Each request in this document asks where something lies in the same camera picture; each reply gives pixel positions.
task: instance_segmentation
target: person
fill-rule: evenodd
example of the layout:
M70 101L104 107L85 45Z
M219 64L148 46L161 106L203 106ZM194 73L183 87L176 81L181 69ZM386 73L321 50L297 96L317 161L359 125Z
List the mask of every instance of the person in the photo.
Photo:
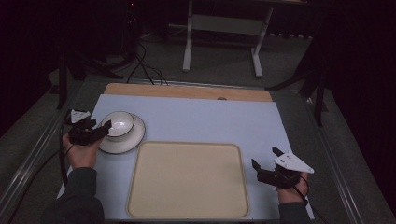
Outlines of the person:
M67 157L73 171L69 174L64 194L46 208L41 223L103 224L105 215L101 202L95 198L96 171L93 169L96 163L96 150L102 139L88 146L78 146L71 144L69 135L65 134L63 142L65 148L70 148ZM302 177L307 179L308 174L302 173ZM308 186L304 181L300 181L296 187L304 195L308 192ZM311 223L303 199L297 191L276 190L281 224Z

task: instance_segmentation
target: hand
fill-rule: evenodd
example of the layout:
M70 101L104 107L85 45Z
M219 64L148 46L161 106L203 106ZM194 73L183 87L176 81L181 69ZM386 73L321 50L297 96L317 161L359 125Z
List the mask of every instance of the hand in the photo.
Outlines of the hand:
M308 180L308 173L301 173L301 176ZM303 194L306 195L308 193L308 185L300 179L300 182L296 185L297 189ZM279 199L279 203L302 203L303 199L300 194L297 193L295 189L276 189L277 198Z
M67 152L67 158L73 169L77 169L79 167L91 167L96 163L96 150L101 144L103 138L88 145L88 146L79 146L73 145L70 143L69 134L65 134L63 136L63 142L66 150L70 148Z

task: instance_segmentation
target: beige tray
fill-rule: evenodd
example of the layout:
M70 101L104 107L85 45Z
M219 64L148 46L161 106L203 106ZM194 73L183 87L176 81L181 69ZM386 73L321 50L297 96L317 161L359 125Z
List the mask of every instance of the beige tray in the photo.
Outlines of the beige tray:
M232 144L143 143L127 210L132 217L244 217L248 196L239 148Z

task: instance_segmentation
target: bowl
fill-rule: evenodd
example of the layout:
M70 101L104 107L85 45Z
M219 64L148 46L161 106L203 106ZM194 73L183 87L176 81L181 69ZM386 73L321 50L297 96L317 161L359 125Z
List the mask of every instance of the bowl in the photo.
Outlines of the bowl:
M128 133L134 128L134 117L125 111L116 111L108 114L102 120L101 125L111 120L111 128L106 138L110 141L122 141L128 137Z

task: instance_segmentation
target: white plate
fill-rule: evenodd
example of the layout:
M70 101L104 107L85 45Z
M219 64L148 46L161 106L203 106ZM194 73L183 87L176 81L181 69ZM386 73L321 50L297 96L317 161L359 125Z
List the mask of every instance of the white plate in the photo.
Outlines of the white plate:
M133 149L142 141L146 132L145 123L137 115L131 115L134 117L134 128L128 133L130 136L119 142L110 141L106 136L99 146L100 149L108 153L122 153Z

